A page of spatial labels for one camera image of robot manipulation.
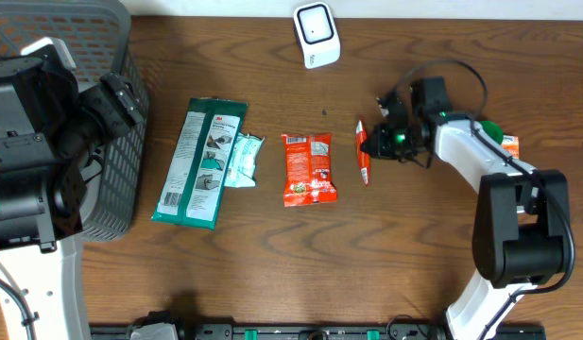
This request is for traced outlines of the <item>red tube snack pack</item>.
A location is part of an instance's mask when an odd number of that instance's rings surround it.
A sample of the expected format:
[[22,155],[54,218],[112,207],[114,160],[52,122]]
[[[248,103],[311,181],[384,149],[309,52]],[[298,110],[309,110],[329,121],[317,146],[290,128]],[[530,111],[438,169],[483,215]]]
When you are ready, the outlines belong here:
[[355,130],[356,134],[356,152],[361,177],[366,186],[370,183],[370,155],[362,150],[363,143],[367,140],[368,135],[364,129],[362,120],[358,121]]

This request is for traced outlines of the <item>green lid spice jar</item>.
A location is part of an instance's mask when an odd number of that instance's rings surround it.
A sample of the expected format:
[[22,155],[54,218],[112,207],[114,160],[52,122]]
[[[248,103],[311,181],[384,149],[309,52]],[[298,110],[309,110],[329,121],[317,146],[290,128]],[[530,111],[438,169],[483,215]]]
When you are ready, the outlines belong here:
[[486,134],[498,145],[501,145],[504,140],[503,130],[499,125],[492,121],[480,121],[480,124]]

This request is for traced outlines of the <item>red snack bag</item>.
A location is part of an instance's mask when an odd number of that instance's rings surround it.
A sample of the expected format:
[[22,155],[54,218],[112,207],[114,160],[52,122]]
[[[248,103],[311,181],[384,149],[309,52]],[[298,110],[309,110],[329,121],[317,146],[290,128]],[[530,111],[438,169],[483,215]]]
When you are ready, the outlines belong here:
[[307,206],[337,201],[332,182],[331,133],[283,134],[286,182],[285,207]]

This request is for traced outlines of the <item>small orange box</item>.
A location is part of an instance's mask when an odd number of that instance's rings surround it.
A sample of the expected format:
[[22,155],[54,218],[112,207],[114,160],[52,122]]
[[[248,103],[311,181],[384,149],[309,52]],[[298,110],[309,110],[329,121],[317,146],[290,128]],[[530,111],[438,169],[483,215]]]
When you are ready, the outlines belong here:
[[514,159],[518,159],[520,157],[520,141],[518,136],[504,135],[501,146]]

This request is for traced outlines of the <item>green white package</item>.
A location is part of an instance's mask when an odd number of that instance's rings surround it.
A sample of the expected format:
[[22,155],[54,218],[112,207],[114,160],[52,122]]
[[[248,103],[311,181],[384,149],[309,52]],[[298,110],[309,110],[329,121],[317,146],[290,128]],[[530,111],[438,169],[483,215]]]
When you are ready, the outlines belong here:
[[153,222],[212,230],[246,102],[190,100]]

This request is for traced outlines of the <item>mint green wipes pack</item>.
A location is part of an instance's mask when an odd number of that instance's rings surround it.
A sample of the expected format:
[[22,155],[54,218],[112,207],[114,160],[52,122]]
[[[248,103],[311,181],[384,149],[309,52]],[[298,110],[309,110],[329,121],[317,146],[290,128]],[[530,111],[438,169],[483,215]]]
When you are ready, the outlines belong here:
[[231,161],[226,174],[225,186],[231,188],[251,188],[256,186],[254,173],[256,159],[264,138],[239,132],[235,139]]

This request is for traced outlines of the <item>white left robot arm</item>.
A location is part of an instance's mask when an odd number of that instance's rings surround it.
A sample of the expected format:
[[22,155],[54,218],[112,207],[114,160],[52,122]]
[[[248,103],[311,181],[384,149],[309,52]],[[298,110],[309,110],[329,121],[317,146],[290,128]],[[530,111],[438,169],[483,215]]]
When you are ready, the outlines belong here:
[[82,232],[114,198],[109,146],[146,121],[131,82],[80,89],[64,41],[0,59],[0,309],[11,339],[87,339]]

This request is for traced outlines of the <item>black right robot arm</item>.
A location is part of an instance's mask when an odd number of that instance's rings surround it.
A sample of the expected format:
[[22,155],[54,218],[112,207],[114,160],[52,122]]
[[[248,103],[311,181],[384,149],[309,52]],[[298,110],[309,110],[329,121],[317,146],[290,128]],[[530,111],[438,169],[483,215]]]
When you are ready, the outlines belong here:
[[513,158],[468,113],[441,111],[415,125],[389,114],[358,149],[399,162],[425,152],[451,165],[477,194],[475,272],[446,309],[447,338],[493,338],[522,297],[556,291],[572,275],[567,179]]

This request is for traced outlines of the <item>white barcode scanner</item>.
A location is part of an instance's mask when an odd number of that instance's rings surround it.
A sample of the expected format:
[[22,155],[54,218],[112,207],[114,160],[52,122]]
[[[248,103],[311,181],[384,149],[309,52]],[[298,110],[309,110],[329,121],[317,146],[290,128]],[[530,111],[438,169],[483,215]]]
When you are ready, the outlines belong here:
[[341,42],[333,13],[326,3],[319,1],[297,7],[293,21],[306,69],[316,69],[339,60]]

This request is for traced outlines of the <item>grey plastic shopping basket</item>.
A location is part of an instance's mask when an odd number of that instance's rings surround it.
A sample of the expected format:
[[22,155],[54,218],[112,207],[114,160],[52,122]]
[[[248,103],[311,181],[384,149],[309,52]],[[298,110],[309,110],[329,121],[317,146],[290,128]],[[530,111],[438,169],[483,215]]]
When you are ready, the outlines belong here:
[[[147,115],[149,94],[129,50],[130,30],[131,16],[119,1],[0,1],[0,58],[18,56],[44,37],[60,39],[76,64],[81,90],[116,72],[130,81],[136,106]],[[101,147],[83,170],[88,184],[80,214],[86,240],[107,242],[129,231],[145,140],[141,123]]]

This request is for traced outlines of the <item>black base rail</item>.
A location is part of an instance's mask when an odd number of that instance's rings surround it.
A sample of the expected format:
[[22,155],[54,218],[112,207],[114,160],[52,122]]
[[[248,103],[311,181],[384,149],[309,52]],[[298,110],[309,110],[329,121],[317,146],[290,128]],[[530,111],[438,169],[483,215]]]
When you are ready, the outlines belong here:
[[94,324],[93,339],[185,339],[185,340],[419,340],[449,339],[440,324],[419,321],[408,315],[388,323],[354,325],[235,324],[231,320],[190,323],[167,311],[151,312],[128,325]]

